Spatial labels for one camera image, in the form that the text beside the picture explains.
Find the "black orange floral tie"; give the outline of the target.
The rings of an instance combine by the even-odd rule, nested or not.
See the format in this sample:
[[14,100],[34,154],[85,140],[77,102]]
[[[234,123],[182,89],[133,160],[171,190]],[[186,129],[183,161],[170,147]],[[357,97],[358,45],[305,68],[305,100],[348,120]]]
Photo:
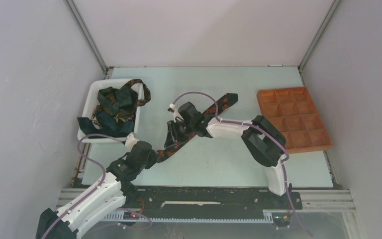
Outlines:
[[[233,106],[237,102],[238,102],[238,94],[237,93],[226,93],[225,95],[223,95],[213,105],[211,105],[204,112],[202,112],[202,114],[208,118],[206,120],[207,124],[209,123],[210,120],[214,119],[215,116],[224,112],[226,109]],[[162,162],[166,161],[167,159],[169,159],[170,157],[172,157],[176,152],[178,152],[183,146],[185,146],[195,136],[197,136],[197,135],[191,134],[191,136],[189,136],[188,139],[185,140],[185,142],[176,144],[176,145],[169,147],[169,148],[164,148],[164,149],[158,150],[157,151],[157,155],[158,155],[157,163],[162,163]],[[211,138],[212,136],[208,132],[208,136],[205,136],[205,137]]]

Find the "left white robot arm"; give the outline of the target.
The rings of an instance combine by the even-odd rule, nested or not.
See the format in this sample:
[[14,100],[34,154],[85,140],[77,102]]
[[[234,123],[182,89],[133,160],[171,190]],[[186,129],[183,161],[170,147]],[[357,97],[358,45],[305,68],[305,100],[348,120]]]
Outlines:
[[138,141],[129,153],[113,161],[103,175],[82,194],[53,211],[40,215],[37,239],[80,239],[97,222],[117,208],[137,202],[132,181],[157,161],[151,144]]

